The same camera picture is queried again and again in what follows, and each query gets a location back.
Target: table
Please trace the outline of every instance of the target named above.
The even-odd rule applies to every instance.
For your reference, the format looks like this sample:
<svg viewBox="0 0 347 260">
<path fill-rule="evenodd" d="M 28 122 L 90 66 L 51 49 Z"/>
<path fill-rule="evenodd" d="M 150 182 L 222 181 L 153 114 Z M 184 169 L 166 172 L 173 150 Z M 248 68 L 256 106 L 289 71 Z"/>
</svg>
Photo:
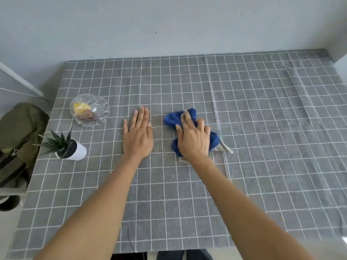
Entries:
<svg viewBox="0 0 347 260">
<path fill-rule="evenodd" d="M 170 145 L 172 111 L 197 110 L 235 153 L 210 153 L 238 188 L 297 238 L 346 235 L 347 88 L 325 50 L 69 61 L 49 129 L 87 149 L 81 161 L 39 156 L 8 257 L 34 256 L 95 191 L 122 154 L 122 122 L 150 108 L 154 149 L 132 181 L 115 252 L 233 246 L 206 188 Z M 106 123 L 79 126 L 83 93 L 110 104 Z"/>
</svg>

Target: jeans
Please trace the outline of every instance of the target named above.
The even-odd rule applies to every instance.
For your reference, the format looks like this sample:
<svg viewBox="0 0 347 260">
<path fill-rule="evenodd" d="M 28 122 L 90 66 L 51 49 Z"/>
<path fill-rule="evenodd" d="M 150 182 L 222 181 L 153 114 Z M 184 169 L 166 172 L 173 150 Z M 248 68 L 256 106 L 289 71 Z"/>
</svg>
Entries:
<svg viewBox="0 0 347 260">
<path fill-rule="evenodd" d="M 160 251 L 157 260 L 182 260 L 184 250 Z M 206 249 L 187 250 L 187 260 L 213 260 Z"/>
</svg>

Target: cleaning rag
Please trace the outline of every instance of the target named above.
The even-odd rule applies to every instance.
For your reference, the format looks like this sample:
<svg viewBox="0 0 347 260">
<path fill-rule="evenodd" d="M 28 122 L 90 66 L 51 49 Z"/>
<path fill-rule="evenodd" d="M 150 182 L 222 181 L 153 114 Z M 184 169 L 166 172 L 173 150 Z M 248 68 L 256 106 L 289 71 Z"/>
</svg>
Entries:
<svg viewBox="0 0 347 260">
<path fill-rule="evenodd" d="M 195 109 L 188 109 L 188 112 L 190 114 L 190 117 L 192 118 L 194 125 L 197 127 L 196 110 Z M 172 112 L 172 113 L 167 114 L 164 118 L 164 123 L 172 129 L 176 129 L 176 124 L 178 124 L 182 127 L 182 122 L 181 122 L 181 114 L 182 113 L 183 113 L 183 111 L 177 111 L 177 112 Z M 173 142 L 171 144 L 171 148 L 179 157 L 180 162 L 188 163 L 188 161 L 186 161 L 182 157 L 182 154 L 180 153 L 180 151 L 178 149 L 178 138 L 173 140 Z M 230 153 L 234 153 L 234 151 L 231 148 L 229 148 L 227 145 L 225 145 L 223 143 L 223 141 L 219 139 L 219 136 L 213 131 L 211 131 L 211 133 L 210 133 L 209 151 L 228 151 Z"/>
</svg>

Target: backpack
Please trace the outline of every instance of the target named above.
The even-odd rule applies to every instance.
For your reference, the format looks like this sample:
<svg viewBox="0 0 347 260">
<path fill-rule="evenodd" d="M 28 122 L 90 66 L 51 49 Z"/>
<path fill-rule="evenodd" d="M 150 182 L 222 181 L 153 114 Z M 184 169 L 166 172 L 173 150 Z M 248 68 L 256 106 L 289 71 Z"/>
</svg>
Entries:
<svg viewBox="0 0 347 260">
<path fill-rule="evenodd" d="M 49 117 L 40 108 L 19 103 L 0 119 L 0 190 L 28 184 Z M 15 208 L 19 196 L 0 196 L 0 211 Z"/>
</svg>

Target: left hand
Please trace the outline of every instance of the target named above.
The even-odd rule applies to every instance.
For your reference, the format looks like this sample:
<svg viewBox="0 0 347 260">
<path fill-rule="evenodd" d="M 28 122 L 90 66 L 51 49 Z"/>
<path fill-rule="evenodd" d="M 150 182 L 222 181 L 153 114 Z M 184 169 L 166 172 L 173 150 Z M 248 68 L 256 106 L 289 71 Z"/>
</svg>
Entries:
<svg viewBox="0 0 347 260">
<path fill-rule="evenodd" d="M 134 111 L 130 130 L 128 121 L 123 123 L 123 152 L 129 157 L 138 158 L 141 161 L 147 157 L 153 149 L 153 128 L 149 122 L 150 111 L 141 106 L 140 113 Z"/>
</svg>

